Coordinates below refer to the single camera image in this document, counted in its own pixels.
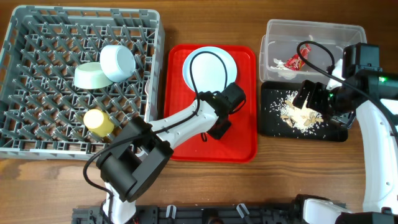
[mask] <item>candy wrapper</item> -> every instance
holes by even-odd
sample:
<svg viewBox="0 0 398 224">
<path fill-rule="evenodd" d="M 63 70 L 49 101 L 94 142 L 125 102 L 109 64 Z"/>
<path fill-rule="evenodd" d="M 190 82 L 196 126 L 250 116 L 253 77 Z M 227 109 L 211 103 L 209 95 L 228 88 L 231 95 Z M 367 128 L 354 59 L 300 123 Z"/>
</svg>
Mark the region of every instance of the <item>candy wrapper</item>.
<svg viewBox="0 0 398 224">
<path fill-rule="evenodd" d="M 300 53 L 301 53 L 301 55 L 303 55 L 303 57 L 305 59 L 308 59 L 308 53 L 310 51 L 311 51 L 311 47 L 308 44 L 305 44 L 300 49 Z M 287 67 L 291 70 L 294 70 L 294 71 L 299 71 L 304 65 L 305 65 L 305 63 L 303 62 L 303 60 L 300 59 L 298 54 L 295 54 L 292 58 L 290 58 L 285 63 L 285 67 Z"/>
</svg>

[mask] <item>white plate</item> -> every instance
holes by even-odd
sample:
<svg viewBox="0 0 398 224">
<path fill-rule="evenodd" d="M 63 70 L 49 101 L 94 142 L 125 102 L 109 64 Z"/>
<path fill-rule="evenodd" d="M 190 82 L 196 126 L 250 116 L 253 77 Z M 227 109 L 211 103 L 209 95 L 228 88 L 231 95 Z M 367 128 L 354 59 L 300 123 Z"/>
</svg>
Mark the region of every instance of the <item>white plate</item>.
<svg viewBox="0 0 398 224">
<path fill-rule="evenodd" d="M 224 62 L 227 71 L 227 86 L 235 82 L 236 74 L 238 69 L 232 56 L 223 49 L 218 47 L 202 47 L 194 50 L 187 59 L 184 61 L 182 66 L 182 76 L 187 86 L 194 91 L 191 74 L 189 71 L 189 65 L 192 58 L 200 52 L 209 51 L 217 54 Z M 198 55 L 192 63 L 192 75 L 197 86 L 198 92 L 205 91 L 223 91 L 225 84 L 225 70 L 221 61 L 212 54 L 201 54 Z"/>
</svg>

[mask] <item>transparent plastic container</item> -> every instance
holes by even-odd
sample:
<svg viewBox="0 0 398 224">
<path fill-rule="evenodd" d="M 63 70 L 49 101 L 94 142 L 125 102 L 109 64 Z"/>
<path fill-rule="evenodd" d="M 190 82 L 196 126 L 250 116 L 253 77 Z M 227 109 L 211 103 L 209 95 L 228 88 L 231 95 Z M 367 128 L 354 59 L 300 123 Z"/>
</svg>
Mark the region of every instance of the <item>transparent plastic container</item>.
<svg viewBox="0 0 398 224">
<path fill-rule="evenodd" d="M 301 83 L 304 80 L 327 84 L 329 78 L 304 65 L 300 71 L 281 70 L 274 59 L 286 62 L 296 54 L 297 45 L 304 40 L 313 40 L 324 45 L 337 62 L 343 49 L 358 42 L 366 43 L 365 30 L 361 26 L 330 24 L 324 22 L 288 21 L 271 19 L 267 34 L 262 38 L 259 57 L 260 80 Z M 331 65 L 329 55 L 321 48 L 311 45 L 308 60 L 326 70 Z"/>
</svg>

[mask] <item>dish rack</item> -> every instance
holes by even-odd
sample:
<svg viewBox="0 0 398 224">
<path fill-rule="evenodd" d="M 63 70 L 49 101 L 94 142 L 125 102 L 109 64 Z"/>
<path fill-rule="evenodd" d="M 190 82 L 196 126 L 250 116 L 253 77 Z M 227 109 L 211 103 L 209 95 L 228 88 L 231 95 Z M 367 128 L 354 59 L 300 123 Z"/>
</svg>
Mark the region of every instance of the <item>dish rack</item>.
<svg viewBox="0 0 398 224">
<path fill-rule="evenodd" d="M 131 118 L 156 119 L 164 39 L 154 10 L 15 8 L 0 53 L 0 157 L 87 160 Z M 133 76 L 98 90 L 77 88 L 75 68 L 98 62 L 109 44 L 131 50 Z M 104 138 L 83 124 L 93 108 L 115 124 Z"/>
</svg>

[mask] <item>wooden surface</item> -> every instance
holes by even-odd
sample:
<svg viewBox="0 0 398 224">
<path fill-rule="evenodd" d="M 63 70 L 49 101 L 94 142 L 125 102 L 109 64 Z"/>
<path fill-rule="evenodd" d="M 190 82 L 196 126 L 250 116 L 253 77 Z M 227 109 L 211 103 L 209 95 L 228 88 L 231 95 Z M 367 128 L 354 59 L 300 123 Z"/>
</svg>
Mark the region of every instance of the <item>wooden surface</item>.
<svg viewBox="0 0 398 224">
<path fill-rule="evenodd" d="M 12 10 L 20 4 L 155 9 L 166 31 L 166 54 L 177 44 L 198 43 L 245 45 L 259 55 L 269 19 L 356 24 L 365 29 L 369 43 L 380 45 L 383 69 L 398 72 L 395 0 L 5 0 L 0 4 L 0 37 L 5 35 Z M 258 154 L 249 164 L 170 161 L 138 204 L 287 202 L 296 194 L 315 194 L 361 210 L 365 171 L 358 123 L 344 143 L 259 136 L 258 144 Z M 1 160 L 0 223 L 69 223 L 72 208 L 99 205 L 105 194 L 83 180 L 83 164 Z M 97 182 L 101 182 L 99 174 L 95 167 L 89 169 L 90 177 Z"/>
</svg>

